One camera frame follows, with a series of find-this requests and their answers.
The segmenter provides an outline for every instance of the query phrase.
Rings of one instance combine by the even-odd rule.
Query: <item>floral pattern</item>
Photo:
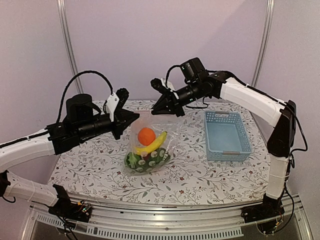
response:
[[[153,104],[149,100],[129,100],[124,107],[149,110]],[[250,112],[230,102],[211,102],[205,110],[241,114],[252,146],[252,154],[245,161],[207,161],[204,111],[186,108],[186,122],[173,158],[161,170],[140,176],[126,172],[129,128],[120,140],[106,133],[63,153],[50,183],[72,193],[135,203],[211,205],[262,199],[268,185],[270,157]]]

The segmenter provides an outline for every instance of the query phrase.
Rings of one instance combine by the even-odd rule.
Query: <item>banana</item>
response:
[[[161,145],[165,142],[166,138],[167,138],[167,132],[164,131],[148,146],[136,147],[135,148],[136,154],[141,156],[142,153],[147,153],[147,154],[152,153],[153,151],[161,147]]]

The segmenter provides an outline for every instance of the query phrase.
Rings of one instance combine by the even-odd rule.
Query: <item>orange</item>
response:
[[[138,133],[138,140],[144,146],[150,145],[155,139],[156,134],[151,128],[144,127]]]

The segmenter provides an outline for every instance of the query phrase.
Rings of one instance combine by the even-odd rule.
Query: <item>bag of produce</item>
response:
[[[131,124],[130,143],[124,165],[131,174],[158,171],[173,159],[184,119],[175,115],[152,115],[139,111]]]

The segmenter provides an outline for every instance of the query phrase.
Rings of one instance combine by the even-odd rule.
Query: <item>white wall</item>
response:
[[[79,71],[104,73],[130,99],[157,99],[150,86],[172,65],[199,57],[211,70],[229,70],[250,83],[265,20],[265,0],[66,1]],[[84,90],[106,99],[99,77],[81,77]],[[175,69],[176,88],[184,85]]]
[[[54,123],[64,87],[72,77],[56,0],[0,1],[0,143]],[[76,93],[72,86],[69,95]],[[12,170],[46,183],[56,157]],[[0,239],[16,240],[28,209],[0,199]]]
[[[309,151],[295,153],[289,186],[299,193],[314,239],[320,239],[320,1],[275,1],[258,88],[296,102]],[[261,122],[266,135],[271,128]],[[303,147],[297,130],[295,147]]]

